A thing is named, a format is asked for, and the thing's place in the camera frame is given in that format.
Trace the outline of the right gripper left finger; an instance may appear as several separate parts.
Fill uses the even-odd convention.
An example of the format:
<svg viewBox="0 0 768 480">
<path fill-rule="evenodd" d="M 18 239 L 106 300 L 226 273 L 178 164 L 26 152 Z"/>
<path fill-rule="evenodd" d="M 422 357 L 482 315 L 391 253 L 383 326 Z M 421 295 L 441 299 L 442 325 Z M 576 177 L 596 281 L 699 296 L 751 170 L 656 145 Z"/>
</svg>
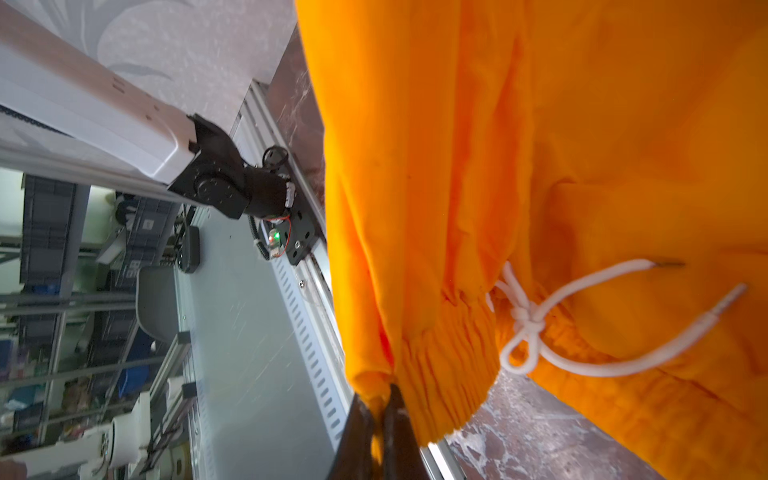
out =
<svg viewBox="0 0 768 480">
<path fill-rule="evenodd" d="M 376 423 L 366 404 L 355 394 L 327 480 L 374 478 L 372 441 Z"/>
</svg>

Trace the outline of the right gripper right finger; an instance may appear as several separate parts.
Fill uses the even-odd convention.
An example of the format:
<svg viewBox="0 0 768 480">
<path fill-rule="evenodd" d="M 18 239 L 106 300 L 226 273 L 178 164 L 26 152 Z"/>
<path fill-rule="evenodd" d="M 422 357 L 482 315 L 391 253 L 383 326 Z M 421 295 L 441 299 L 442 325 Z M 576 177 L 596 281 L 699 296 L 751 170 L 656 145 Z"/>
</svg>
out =
<svg viewBox="0 0 768 480">
<path fill-rule="evenodd" d="M 382 421 L 382 474 L 386 480 L 429 480 L 401 390 L 390 385 Z"/>
</svg>

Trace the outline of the orange drawstring shorts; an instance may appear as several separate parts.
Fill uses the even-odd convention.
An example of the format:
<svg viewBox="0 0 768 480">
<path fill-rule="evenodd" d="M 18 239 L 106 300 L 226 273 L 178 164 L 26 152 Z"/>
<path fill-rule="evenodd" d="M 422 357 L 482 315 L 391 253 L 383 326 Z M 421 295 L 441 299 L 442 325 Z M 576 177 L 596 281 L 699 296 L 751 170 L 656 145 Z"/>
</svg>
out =
<svg viewBox="0 0 768 480">
<path fill-rule="evenodd" d="M 528 377 L 669 479 L 767 475 L 767 5 L 300 1 L 346 376 L 420 449 Z"/>
</svg>

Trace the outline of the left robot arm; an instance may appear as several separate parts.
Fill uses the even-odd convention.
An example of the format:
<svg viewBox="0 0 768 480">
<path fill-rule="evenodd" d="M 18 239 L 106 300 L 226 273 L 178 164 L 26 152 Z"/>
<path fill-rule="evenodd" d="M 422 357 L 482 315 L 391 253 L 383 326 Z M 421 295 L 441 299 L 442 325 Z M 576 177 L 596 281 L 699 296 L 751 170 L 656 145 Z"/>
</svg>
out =
<svg viewBox="0 0 768 480">
<path fill-rule="evenodd" d="M 139 89 L 7 3 L 1 110 L 95 147 L 232 219 L 285 217 L 297 197 L 288 176 L 248 164 L 219 126 Z"/>
</svg>

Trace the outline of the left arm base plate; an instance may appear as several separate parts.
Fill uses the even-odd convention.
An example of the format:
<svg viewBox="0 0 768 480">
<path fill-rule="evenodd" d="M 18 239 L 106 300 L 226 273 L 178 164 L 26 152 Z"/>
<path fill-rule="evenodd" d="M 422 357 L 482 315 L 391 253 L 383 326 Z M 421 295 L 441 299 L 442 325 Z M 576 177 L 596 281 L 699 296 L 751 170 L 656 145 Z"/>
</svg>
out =
<svg viewBox="0 0 768 480">
<path fill-rule="evenodd" d="M 265 260 L 286 259 L 290 265 L 298 265 L 311 251 L 320 238 L 321 230 L 312 209 L 309 197 L 300 183 L 299 176 L 293 171 L 289 151 L 282 146 L 274 145 L 267 148 L 262 156 L 262 165 L 272 173 L 280 174 L 295 186 L 292 206 L 282 217 L 275 220 L 258 220 L 252 222 L 258 236 L 258 249 Z M 268 259 L 266 237 L 270 229 L 276 228 L 281 232 L 284 246 L 282 256 Z"/>
</svg>

